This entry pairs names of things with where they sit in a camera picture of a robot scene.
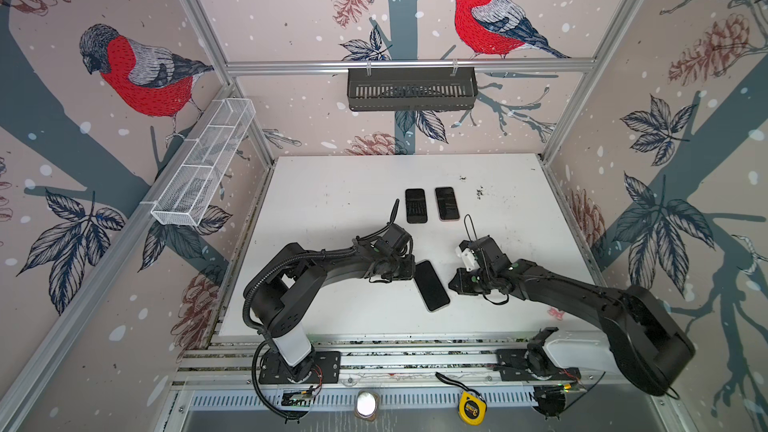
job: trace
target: mounting plate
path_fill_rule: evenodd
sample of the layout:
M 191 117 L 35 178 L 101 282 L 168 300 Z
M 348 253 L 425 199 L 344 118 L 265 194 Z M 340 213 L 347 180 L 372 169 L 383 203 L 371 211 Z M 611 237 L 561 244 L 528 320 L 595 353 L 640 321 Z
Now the mounting plate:
M 528 352 L 523 348 L 499 349 L 496 350 L 496 359 L 498 360 L 498 372 L 502 376 L 502 382 L 518 382 L 520 380 L 542 380 L 528 371 L 528 364 L 525 360 L 525 354 Z M 581 379 L 581 372 L 577 368 L 565 369 L 570 375 Z M 562 380 L 563 382 L 573 381 L 572 378 L 561 372 L 557 372 L 546 380 Z
M 339 369 L 341 365 L 341 352 L 334 350 L 323 350 L 315 352 L 315 366 L 322 370 L 322 382 L 324 384 L 338 384 L 339 383 Z M 259 384 L 274 385 L 274 384 L 292 384 L 288 380 L 288 370 L 283 365 L 283 361 L 280 360 L 279 354 L 267 353 L 264 359 L 264 366 L 259 373 Z M 310 372 L 308 379 L 304 380 L 302 384 L 319 384 L 320 380 L 317 377 L 315 371 Z

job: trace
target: smartphone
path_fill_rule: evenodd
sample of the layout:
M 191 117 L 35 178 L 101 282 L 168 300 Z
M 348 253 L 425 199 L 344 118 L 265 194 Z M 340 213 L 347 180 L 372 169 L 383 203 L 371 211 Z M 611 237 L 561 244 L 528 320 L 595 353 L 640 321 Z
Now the smartphone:
M 427 222 L 427 197 L 423 188 L 406 189 L 406 218 L 408 224 Z
M 440 220 L 458 220 L 458 206 L 456 206 L 456 196 L 453 194 L 453 187 L 437 187 L 435 189 L 437 197 L 437 210 L 440 212 Z
M 428 260 L 416 264 L 416 270 L 413 273 L 413 280 L 416 282 L 418 292 L 424 299 L 424 305 L 427 310 L 434 312 L 451 303 L 446 289 L 440 282 L 432 263 Z

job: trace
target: black metal basket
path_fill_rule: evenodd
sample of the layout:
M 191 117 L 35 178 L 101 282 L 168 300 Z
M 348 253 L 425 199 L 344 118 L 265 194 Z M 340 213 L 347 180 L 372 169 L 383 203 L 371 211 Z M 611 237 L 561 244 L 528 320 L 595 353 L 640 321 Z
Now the black metal basket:
M 350 69 L 350 110 L 470 110 L 478 96 L 473 67 Z

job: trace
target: tape measure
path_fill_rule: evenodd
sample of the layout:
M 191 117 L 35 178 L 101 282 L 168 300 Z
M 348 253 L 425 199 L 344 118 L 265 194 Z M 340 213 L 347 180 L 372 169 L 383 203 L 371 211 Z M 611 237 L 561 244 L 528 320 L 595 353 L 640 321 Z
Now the tape measure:
M 458 416 L 469 425 L 480 425 L 485 419 L 485 401 L 475 389 L 468 388 L 458 380 L 447 378 L 445 375 L 435 372 L 438 380 L 448 385 L 464 389 L 462 398 L 458 401 Z

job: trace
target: white tabletop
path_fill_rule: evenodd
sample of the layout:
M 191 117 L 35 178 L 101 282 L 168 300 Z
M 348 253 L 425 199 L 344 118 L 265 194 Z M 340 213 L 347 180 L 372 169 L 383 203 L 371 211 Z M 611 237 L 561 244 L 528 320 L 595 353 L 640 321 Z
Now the white tabletop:
M 310 338 L 431 340 L 515 336 L 551 326 L 594 330 L 570 314 L 558 320 L 546 304 L 510 298 L 495 306 L 449 290 L 448 282 L 462 266 L 454 251 L 467 235 L 462 221 L 440 221 L 435 187 L 453 187 L 462 216 L 470 214 L 477 234 L 491 235 L 510 260 L 526 258 L 593 283 L 534 154 L 281 157 L 219 335 L 256 334 L 240 316 L 243 290 L 285 244 L 298 242 L 310 250 L 349 247 L 356 235 L 386 224 L 396 198 L 397 224 L 413 236 L 416 261 L 429 259 L 434 265 L 450 305 L 428 312 L 413 281 L 340 281 L 323 287 L 306 312 L 302 324 Z M 426 191 L 426 224 L 406 221 L 407 188 Z

